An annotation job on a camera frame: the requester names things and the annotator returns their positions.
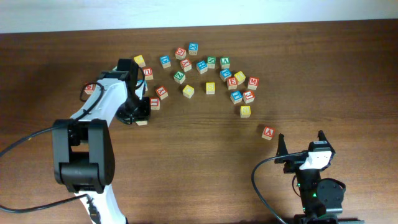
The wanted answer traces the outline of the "green R block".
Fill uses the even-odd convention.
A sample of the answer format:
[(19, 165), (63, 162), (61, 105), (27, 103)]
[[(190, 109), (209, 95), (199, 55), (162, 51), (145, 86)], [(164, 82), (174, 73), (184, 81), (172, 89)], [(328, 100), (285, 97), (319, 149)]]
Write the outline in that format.
[(138, 126), (144, 126), (144, 125), (147, 125), (147, 124), (148, 124), (148, 121), (147, 121), (147, 120), (136, 121), (136, 124), (137, 124)]

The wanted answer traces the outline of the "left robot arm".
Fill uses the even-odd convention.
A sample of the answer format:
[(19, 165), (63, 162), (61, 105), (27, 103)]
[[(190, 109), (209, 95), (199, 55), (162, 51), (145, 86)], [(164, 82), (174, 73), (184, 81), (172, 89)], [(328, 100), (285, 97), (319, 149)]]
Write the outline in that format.
[(112, 188), (115, 158), (109, 125), (144, 123), (150, 117), (150, 100), (137, 77), (143, 69), (121, 58), (115, 70), (102, 72), (93, 94), (70, 119), (53, 124), (55, 180), (84, 204), (92, 223), (127, 223)]

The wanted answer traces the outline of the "yellow S block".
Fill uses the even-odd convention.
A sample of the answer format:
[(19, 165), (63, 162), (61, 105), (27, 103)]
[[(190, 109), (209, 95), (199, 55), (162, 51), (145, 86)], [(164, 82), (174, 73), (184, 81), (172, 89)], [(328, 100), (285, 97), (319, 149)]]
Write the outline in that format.
[(206, 82), (206, 94), (214, 95), (215, 94), (215, 82)]
[(251, 116), (251, 107), (248, 105), (244, 105), (240, 107), (240, 117), (241, 118), (249, 118)]

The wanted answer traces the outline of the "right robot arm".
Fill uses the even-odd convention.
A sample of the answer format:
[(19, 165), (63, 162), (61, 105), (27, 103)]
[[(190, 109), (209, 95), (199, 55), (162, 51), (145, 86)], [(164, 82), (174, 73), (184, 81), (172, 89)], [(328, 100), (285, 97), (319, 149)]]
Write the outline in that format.
[(285, 174), (295, 175), (303, 207), (303, 214), (295, 215), (294, 223), (338, 223), (346, 186), (339, 180), (320, 176), (331, 166), (334, 155), (323, 131), (318, 132), (318, 140), (310, 142), (307, 150), (295, 154), (288, 153), (284, 135), (279, 134), (276, 163), (284, 165)]

